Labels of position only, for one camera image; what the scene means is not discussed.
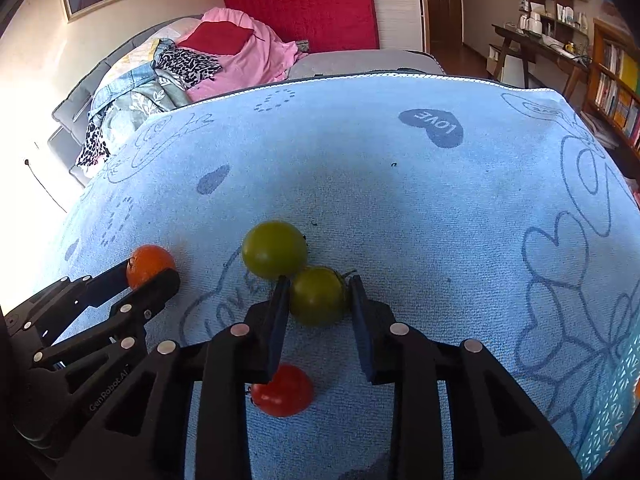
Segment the small orange fruit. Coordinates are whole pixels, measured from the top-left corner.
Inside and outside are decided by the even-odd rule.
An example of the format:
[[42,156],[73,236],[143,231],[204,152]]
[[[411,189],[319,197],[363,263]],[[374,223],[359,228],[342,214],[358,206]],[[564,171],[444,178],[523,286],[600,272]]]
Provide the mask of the small orange fruit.
[[157,245],[140,246],[132,253],[126,265],[128,286],[138,289],[163,270],[175,268],[175,260],[165,248]]

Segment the red tomato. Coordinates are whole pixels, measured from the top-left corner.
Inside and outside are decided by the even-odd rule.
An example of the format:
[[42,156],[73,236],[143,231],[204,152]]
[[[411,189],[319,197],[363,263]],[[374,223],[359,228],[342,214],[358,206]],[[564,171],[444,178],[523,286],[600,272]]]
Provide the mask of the red tomato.
[[250,385],[246,394],[258,410],[272,417],[285,418],[311,406],[314,385],[299,367],[281,364],[268,384]]

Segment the green tomato back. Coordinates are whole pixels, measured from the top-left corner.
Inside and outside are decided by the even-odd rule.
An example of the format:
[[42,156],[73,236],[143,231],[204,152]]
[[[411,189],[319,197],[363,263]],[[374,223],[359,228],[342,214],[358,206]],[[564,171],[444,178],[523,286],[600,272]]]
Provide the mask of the green tomato back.
[[279,220],[254,226],[244,237],[241,254],[250,273],[269,281],[293,276],[308,259],[306,238],[291,223]]

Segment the green tomato with stem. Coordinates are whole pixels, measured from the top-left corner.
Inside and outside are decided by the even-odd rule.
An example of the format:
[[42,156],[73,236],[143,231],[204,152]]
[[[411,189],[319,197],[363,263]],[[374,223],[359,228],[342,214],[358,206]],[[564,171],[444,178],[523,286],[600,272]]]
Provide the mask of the green tomato with stem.
[[293,278],[290,311],[306,326],[329,326],[340,322],[347,311],[344,276],[327,266],[307,266]]

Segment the white lattice fruit basket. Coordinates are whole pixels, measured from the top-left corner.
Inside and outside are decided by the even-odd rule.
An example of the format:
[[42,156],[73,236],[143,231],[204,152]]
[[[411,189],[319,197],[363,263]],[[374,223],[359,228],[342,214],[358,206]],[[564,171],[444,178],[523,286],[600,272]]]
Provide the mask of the white lattice fruit basket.
[[577,454],[587,478],[605,459],[626,429],[639,405],[639,331],[622,345],[622,358],[599,394],[593,420]]

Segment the light blue patterned towel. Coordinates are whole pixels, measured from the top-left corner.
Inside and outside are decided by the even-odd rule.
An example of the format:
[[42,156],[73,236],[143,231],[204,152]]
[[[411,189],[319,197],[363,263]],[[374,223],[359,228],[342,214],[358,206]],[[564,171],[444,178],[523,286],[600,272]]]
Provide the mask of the light blue patterned towel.
[[476,338],[576,457],[639,330],[639,209],[550,90],[376,74],[245,90],[150,118],[87,186],[55,272],[144,244],[180,292],[148,341],[197,344],[265,300],[246,233],[282,220],[425,336]]

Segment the black white patterned cloth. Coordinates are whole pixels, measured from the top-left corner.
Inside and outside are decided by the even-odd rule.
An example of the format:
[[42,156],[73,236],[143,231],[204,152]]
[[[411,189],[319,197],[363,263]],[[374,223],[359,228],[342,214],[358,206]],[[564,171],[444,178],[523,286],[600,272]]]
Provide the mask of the black white patterned cloth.
[[153,54],[153,67],[171,74],[183,90],[189,90],[203,80],[214,79],[222,71],[211,54],[178,47],[170,39],[161,39]]

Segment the pink blanket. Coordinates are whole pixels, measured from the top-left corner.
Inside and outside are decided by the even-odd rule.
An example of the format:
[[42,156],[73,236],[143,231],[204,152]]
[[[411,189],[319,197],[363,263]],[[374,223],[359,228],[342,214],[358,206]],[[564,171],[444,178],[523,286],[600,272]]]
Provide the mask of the pink blanket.
[[214,79],[203,80],[188,90],[194,102],[285,80],[293,65],[306,55],[296,42],[282,41],[268,25],[242,11],[213,8],[201,19],[201,23],[223,21],[249,28],[254,36],[236,55],[214,55],[222,71]]

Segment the wooden bookshelf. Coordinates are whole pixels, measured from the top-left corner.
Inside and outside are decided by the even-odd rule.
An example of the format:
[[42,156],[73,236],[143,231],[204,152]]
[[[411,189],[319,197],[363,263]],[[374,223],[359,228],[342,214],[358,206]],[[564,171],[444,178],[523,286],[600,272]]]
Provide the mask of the wooden bookshelf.
[[585,107],[639,159],[639,47],[626,32],[597,18]]

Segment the wooden desk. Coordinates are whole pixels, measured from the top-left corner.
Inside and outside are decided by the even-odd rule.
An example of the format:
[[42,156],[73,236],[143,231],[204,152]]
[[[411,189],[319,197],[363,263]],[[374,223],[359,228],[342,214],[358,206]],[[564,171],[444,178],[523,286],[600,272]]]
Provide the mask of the wooden desk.
[[502,74],[506,57],[511,55],[511,44],[520,46],[520,59],[523,63],[523,81],[526,89],[529,88],[529,69],[528,62],[533,61],[534,57],[539,55],[555,64],[557,68],[567,76],[562,96],[569,101],[572,97],[577,85],[581,82],[588,82],[589,70],[588,66],[579,61],[579,58],[568,58],[558,50],[546,46],[541,40],[533,39],[525,32],[518,32],[513,28],[505,28],[497,24],[492,24],[494,32],[502,39],[502,45],[499,49],[499,56],[492,78],[498,80]]

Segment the small wooden shelf unit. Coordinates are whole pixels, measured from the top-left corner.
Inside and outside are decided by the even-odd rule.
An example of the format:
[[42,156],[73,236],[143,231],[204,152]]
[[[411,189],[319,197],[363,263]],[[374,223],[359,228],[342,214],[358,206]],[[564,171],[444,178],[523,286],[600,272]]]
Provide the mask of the small wooden shelf unit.
[[587,42],[589,21],[588,0],[522,0],[520,12],[531,22],[541,22],[541,35],[562,44]]

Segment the dark wooden door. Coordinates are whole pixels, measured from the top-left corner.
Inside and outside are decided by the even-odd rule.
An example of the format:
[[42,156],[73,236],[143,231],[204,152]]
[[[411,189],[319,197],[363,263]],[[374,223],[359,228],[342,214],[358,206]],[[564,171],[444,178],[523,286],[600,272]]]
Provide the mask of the dark wooden door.
[[462,45],[462,0],[426,0],[432,52]]

